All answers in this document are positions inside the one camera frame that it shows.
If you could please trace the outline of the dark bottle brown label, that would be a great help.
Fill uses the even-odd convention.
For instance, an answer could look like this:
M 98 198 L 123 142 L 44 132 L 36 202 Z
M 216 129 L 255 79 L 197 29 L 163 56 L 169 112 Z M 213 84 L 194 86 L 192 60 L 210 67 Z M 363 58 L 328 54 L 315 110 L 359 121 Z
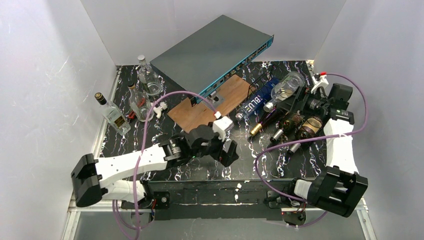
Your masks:
M 297 140 L 314 138 L 322 127 L 323 127 L 323 120 L 319 118 L 318 116 L 311 116 L 305 120 L 305 122 L 296 132 L 295 140 L 297 141 Z M 301 148 L 301 146 L 302 146 L 302 143 L 292 144 L 287 151 L 287 155 L 291 157 L 292 155 L 294 155 L 294 153 L 298 149 Z

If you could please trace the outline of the red utility knife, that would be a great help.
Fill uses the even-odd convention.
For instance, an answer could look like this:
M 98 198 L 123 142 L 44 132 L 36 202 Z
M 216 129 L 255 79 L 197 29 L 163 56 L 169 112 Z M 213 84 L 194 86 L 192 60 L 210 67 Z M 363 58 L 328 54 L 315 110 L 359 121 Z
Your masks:
M 136 118 L 137 118 L 137 116 L 136 116 L 135 112 L 134 112 L 133 110 L 131 110 L 131 111 L 130 111 L 130 113 L 127 115 L 127 118 L 128 118 L 130 121 L 132 121 L 132 120 L 136 119 Z

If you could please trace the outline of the clear silver capped bottle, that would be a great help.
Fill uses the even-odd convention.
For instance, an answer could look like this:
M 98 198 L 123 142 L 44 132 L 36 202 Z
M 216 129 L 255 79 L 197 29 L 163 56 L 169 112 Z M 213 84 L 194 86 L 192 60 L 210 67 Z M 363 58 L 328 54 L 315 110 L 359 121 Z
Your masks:
M 297 71 L 290 71 L 271 90 L 270 100 L 263 106 L 263 110 L 269 113 L 278 103 L 291 97 L 299 87 L 305 85 L 305 78 Z

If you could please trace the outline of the clear bottle black gold label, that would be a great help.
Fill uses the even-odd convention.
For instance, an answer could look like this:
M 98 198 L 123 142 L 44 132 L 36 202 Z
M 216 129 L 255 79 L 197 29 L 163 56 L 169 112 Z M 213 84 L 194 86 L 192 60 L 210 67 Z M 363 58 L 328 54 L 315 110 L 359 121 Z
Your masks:
M 154 116 L 152 114 L 148 116 L 148 112 L 152 107 L 148 96 L 143 91 L 139 91 L 133 82 L 128 85 L 128 89 L 130 92 L 129 106 L 137 119 L 141 122 L 150 121 Z

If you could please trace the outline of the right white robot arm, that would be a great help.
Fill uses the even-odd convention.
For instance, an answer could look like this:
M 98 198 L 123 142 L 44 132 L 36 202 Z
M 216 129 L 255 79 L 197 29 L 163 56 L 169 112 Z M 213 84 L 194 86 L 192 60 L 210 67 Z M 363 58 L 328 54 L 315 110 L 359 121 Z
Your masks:
M 332 85 L 328 96 L 321 87 L 310 90 L 300 87 L 294 96 L 290 113 L 300 117 L 294 134 L 296 143 L 289 145 L 293 156 L 319 135 L 326 137 L 325 170 L 313 181 L 296 178 L 287 194 L 324 211 L 349 217 L 368 188 L 368 179 L 359 174 L 353 155 L 352 136 L 354 114 L 347 110 L 353 88 L 344 84 Z

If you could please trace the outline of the clear gold label liquor bottle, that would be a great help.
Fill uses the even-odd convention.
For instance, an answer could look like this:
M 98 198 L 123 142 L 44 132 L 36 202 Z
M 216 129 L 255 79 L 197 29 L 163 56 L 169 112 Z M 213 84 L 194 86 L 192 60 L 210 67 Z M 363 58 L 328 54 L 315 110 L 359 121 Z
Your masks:
M 94 97 L 100 104 L 100 112 L 108 124 L 122 136 L 128 133 L 131 129 L 131 126 L 117 105 L 112 101 L 107 101 L 101 92 L 97 92 Z

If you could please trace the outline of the silver capped dark wine bottle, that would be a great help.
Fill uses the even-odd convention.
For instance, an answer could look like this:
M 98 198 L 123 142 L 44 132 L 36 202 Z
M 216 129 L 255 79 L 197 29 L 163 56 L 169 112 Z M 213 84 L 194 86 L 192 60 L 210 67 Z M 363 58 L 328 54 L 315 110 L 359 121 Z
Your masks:
M 283 117 L 278 123 L 277 131 L 270 137 L 270 142 L 273 144 L 277 143 L 284 134 L 289 134 L 297 129 L 304 118 L 305 117 L 299 113 L 289 113 Z

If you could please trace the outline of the teal network switch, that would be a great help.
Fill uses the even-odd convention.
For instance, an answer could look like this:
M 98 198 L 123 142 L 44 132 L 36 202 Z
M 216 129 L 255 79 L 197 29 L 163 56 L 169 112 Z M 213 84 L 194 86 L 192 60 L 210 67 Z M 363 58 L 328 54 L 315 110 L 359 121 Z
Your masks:
M 202 102 L 237 71 L 269 48 L 274 36 L 221 15 L 150 61 L 161 77 Z

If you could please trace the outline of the blue square bottle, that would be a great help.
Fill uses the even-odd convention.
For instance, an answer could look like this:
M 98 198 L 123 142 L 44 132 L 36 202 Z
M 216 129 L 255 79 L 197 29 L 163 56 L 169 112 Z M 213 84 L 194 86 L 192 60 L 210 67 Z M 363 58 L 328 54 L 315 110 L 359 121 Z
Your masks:
M 266 83 L 262 81 L 262 87 L 255 90 L 237 110 L 235 119 L 237 121 L 248 119 L 256 110 L 262 108 L 271 99 L 271 91 L 279 81 L 276 77 L 271 78 Z

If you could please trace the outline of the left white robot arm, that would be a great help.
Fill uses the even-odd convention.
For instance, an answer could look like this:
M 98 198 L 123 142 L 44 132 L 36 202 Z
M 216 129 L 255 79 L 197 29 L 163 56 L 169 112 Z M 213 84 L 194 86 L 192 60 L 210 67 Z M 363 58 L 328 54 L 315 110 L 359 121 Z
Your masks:
M 146 181 L 137 180 L 137 174 L 183 166 L 194 158 L 210 156 L 228 167 L 239 158 L 234 140 L 224 150 L 227 132 L 233 127 L 233 121 L 223 117 L 132 153 L 100 158 L 85 154 L 70 174 L 75 204 L 84 208 L 101 200 L 151 200 L 153 191 Z

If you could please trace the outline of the clear round glass bottle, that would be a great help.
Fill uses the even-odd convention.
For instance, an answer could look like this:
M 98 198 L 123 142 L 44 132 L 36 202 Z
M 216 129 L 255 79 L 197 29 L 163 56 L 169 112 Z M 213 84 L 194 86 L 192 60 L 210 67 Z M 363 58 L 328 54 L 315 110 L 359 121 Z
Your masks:
M 158 96 L 163 91 L 159 75 L 147 63 L 144 55 L 139 55 L 137 59 L 139 62 L 137 75 L 143 91 L 148 96 Z

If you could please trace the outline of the white plastic faucet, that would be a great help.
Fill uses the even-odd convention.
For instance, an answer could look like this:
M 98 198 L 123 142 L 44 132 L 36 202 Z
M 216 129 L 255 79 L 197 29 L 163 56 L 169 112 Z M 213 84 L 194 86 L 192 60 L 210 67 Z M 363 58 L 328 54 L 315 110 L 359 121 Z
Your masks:
M 160 102 L 158 106 L 155 106 L 153 108 L 153 112 L 155 113 L 155 117 L 157 119 L 160 119 L 162 116 L 162 113 L 168 109 L 168 105 L 165 102 Z

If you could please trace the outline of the metal switch stand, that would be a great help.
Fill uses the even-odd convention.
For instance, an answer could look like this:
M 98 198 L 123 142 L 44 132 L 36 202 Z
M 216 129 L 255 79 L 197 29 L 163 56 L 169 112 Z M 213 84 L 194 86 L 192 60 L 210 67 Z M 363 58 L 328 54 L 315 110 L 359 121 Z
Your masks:
M 225 101 L 225 98 L 217 93 L 217 92 L 213 92 L 211 94 L 209 94 L 206 97 L 206 100 L 203 100 L 202 103 L 206 106 L 207 109 L 210 109 L 211 111 L 213 110 L 217 110 L 218 107 L 223 104 Z

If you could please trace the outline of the aluminium frame rail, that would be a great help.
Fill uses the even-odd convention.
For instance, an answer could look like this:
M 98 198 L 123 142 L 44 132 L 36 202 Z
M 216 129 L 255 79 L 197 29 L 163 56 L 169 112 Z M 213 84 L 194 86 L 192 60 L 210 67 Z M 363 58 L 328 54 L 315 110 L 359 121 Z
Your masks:
M 73 195 L 67 210 L 65 227 L 62 234 L 63 240 L 73 240 L 80 220 L 81 212 L 93 212 L 102 207 L 109 207 L 111 202 L 102 200 L 100 187 L 101 176 L 95 173 L 95 163 L 101 152 L 104 136 L 107 131 L 107 121 L 103 118 L 97 130 L 94 144 L 90 153 L 83 155 L 71 171 Z

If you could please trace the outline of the gold capped wine bottle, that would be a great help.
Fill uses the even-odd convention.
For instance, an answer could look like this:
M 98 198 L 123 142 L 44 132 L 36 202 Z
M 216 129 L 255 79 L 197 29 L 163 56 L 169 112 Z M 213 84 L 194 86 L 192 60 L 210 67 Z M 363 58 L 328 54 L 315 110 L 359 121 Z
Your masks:
M 287 111 L 284 109 L 274 108 L 270 112 L 265 112 L 249 134 L 254 137 L 260 132 L 261 129 L 278 120 L 286 115 Z

